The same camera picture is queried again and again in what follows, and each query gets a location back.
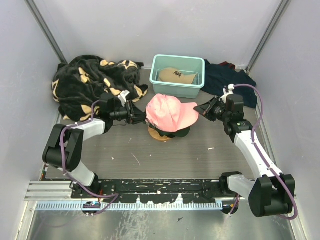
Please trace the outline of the wooden hat stand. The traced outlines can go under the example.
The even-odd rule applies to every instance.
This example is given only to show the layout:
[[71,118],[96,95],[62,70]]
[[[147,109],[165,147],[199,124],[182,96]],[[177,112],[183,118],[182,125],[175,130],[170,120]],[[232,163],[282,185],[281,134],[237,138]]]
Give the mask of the wooden hat stand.
[[161,131],[157,128],[152,128],[150,126],[148,127],[148,133],[153,139],[160,142],[166,142],[174,138],[174,136],[170,135],[168,132]]

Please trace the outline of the navy blue sweater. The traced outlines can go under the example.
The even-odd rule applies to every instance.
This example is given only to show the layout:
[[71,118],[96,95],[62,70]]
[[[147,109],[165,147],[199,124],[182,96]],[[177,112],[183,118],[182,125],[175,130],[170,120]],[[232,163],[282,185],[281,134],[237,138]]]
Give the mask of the navy blue sweater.
[[[236,66],[232,63],[225,61],[220,64],[213,64],[208,60],[205,60],[204,63],[205,83],[201,90],[205,93],[221,97],[224,94],[223,89],[231,84],[257,86],[257,83],[244,70],[236,71]],[[252,88],[240,86],[235,88],[233,92],[243,97],[246,107],[252,109],[257,107],[258,98]]]

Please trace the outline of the green baseball cap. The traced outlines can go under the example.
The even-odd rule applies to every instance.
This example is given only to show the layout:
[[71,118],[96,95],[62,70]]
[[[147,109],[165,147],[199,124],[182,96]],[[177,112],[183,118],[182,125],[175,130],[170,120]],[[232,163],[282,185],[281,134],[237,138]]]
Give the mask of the green baseball cap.
[[[150,124],[148,127],[157,129],[157,128],[156,128],[155,126],[153,126],[152,124]],[[176,131],[176,132],[167,132],[167,131],[163,131],[163,130],[160,130],[160,131],[167,132],[167,133],[169,133],[170,135],[174,136],[174,138],[175,138],[175,137],[184,138],[184,137],[186,137],[186,136],[189,134],[190,130],[191,130],[191,127],[189,126],[189,127],[187,127],[187,128],[178,130],[178,131]]]

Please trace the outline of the pink baseball cap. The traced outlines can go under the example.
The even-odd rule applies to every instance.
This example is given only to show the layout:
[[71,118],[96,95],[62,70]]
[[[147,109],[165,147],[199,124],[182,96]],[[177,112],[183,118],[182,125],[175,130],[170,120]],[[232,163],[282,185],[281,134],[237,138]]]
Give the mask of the pink baseball cap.
[[146,120],[163,132],[175,133],[195,124],[199,113],[195,102],[182,103],[174,96],[156,94],[147,104]]

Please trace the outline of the teal plastic bin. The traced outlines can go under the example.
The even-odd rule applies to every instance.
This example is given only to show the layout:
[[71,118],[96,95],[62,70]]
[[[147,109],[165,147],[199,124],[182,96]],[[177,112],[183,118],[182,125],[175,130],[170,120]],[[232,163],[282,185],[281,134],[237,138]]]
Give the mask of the teal plastic bin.
[[[159,81],[159,72],[165,68],[175,68],[186,75],[197,74],[197,77],[192,84]],[[205,61],[199,57],[158,54],[153,58],[149,81],[156,94],[195,99],[205,85]]]

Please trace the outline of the tan baseball cap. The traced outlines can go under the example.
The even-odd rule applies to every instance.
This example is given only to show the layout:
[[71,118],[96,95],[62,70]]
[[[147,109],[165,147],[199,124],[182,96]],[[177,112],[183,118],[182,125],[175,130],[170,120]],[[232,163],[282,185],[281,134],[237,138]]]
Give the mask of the tan baseball cap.
[[184,74],[176,68],[167,67],[159,72],[158,80],[166,83],[191,85],[197,76],[197,73]]

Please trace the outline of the black floral fleece blanket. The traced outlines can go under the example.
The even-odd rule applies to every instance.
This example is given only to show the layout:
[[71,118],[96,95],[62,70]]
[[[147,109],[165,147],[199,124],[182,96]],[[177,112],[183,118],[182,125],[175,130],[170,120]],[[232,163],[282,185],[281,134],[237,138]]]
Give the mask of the black floral fleece blanket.
[[103,97],[118,97],[128,91],[134,103],[148,92],[140,84],[142,62],[107,61],[95,55],[82,55],[70,63],[61,63],[52,80],[52,95],[64,120],[84,122],[92,115],[101,117]]

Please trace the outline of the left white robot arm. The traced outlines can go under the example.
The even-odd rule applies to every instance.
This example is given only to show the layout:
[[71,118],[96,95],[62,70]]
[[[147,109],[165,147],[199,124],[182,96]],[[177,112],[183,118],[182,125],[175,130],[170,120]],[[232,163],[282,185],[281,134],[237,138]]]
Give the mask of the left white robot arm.
[[96,136],[104,135],[114,126],[114,121],[126,125],[143,123],[146,113],[128,100],[127,90],[119,96],[104,93],[89,107],[88,119],[71,125],[56,124],[45,146],[42,160],[59,169],[72,182],[82,188],[88,198],[100,193],[99,177],[82,162],[83,143]]

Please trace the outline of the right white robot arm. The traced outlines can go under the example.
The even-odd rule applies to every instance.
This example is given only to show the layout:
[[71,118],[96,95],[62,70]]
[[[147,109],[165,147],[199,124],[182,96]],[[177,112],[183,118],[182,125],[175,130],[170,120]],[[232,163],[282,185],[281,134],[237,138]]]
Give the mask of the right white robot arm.
[[295,179],[284,174],[263,149],[253,125],[245,119],[242,96],[214,97],[194,110],[209,121],[223,123],[226,135],[241,151],[254,176],[254,180],[249,180],[238,171],[224,172],[219,178],[220,193],[245,198],[257,218],[296,214]]

